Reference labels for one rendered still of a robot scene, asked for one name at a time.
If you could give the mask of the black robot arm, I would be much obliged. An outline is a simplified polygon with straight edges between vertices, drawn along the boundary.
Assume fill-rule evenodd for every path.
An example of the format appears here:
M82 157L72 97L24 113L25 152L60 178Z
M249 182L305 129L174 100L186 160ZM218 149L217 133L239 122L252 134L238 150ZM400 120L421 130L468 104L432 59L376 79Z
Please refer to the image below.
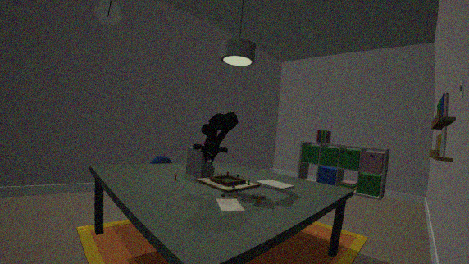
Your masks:
M233 112L229 112L226 114L216 114L214 115L208 122L209 124L205 124L202 126L202 133L205 135L211 135L211 136L217 136L217 129L221 130L221 132L218 134L215 139L208 140L206 139L204 143L205 150L207 150L209 153L207 153L208 159L212 159L212 153L214 152L214 148L219 148L219 145L223 138L226 136L229 130L233 129L235 126L238 124L238 119L237 115L234 114ZM211 149L211 150L208 150Z

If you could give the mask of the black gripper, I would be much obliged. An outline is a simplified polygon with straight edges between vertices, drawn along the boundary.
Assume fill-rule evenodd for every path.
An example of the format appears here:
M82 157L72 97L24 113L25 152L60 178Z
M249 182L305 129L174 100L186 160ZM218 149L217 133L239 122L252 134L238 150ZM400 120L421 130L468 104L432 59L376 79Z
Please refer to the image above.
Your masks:
M206 139L208 139L208 140L215 139L215 141L216 141L216 137L217 137L217 136L207 135ZM204 156L204 159L205 159L205 163L206 163L206 161L207 161L207 150L205 150L205 147L202 146L201 144L194 144L193 146L194 146L193 149L196 149L196 150L201 149L200 152L203 153L203 156ZM214 160L215 156L216 156L219 152L227 152L227 151L228 151L228 148L226 148L226 147L214 148L214 152L212 153L212 161L211 161L211 164L213 163L213 160Z

